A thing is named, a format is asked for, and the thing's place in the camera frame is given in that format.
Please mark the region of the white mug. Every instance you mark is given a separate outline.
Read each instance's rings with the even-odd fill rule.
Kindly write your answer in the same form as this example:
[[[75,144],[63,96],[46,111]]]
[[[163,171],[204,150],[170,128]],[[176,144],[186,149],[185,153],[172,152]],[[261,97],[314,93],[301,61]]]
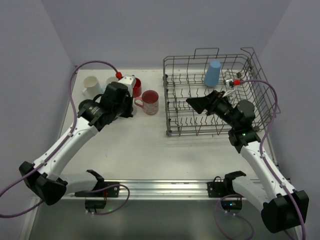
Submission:
[[[100,86],[99,80],[95,76],[88,76],[83,80],[84,89],[82,94],[85,97],[93,98],[98,94],[102,94],[102,88]]]

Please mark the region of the blue tall tumbler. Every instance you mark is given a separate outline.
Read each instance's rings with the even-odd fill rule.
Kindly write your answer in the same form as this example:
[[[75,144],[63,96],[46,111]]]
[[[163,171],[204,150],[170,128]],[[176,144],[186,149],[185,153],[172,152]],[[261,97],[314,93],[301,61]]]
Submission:
[[[204,84],[207,87],[214,88],[218,85],[220,79],[221,63],[217,60],[210,62],[204,77]]]

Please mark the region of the red mug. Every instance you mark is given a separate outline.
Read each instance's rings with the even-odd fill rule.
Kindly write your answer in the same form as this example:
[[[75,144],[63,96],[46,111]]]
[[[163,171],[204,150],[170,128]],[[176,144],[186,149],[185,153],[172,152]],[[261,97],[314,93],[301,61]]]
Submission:
[[[132,97],[133,98],[137,98],[140,97],[142,94],[142,83],[141,80],[139,78],[135,79],[135,85],[132,89]]]

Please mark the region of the pink patterned mug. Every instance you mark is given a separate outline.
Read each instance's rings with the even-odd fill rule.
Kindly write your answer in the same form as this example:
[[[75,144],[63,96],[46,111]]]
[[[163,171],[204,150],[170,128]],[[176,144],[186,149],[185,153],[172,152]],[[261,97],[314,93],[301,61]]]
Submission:
[[[159,111],[159,95],[154,90],[146,90],[134,99],[134,104],[143,109],[147,115],[155,115]]]

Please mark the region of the light blue mug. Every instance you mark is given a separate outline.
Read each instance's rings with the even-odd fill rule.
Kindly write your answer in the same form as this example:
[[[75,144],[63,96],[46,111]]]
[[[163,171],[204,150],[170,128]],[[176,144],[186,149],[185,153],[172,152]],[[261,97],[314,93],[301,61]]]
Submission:
[[[112,83],[112,82],[117,82],[118,79],[115,76],[109,77],[106,79],[105,84],[102,86],[102,92],[104,93],[108,84]]]

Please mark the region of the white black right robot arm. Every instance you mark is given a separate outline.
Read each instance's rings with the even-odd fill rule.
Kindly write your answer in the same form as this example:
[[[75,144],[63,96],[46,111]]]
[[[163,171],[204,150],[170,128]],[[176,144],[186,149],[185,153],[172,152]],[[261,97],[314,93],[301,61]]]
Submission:
[[[249,163],[261,184],[257,186],[241,171],[232,172],[223,180],[227,191],[243,196],[255,206],[271,233],[297,226],[305,232],[309,197],[305,191],[296,190],[264,149],[263,140],[252,126],[255,106],[248,100],[232,105],[223,92],[216,90],[203,97],[188,98],[186,102],[198,114],[215,114],[230,125],[230,144]]]

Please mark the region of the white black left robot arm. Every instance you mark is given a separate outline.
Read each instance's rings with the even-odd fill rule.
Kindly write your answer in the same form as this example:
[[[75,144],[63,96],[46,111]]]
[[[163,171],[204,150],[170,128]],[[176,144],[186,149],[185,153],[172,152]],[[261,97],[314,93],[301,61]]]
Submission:
[[[133,88],[136,79],[125,76],[106,86],[104,93],[83,100],[76,118],[62,137],[34,162],[23,162],[19,171],[26,186],[48,206],[57,203],[64,195],[97,191],[104,179],[94,170],[81,174],[61,173],[73,156],[116,118],[133,117]]]

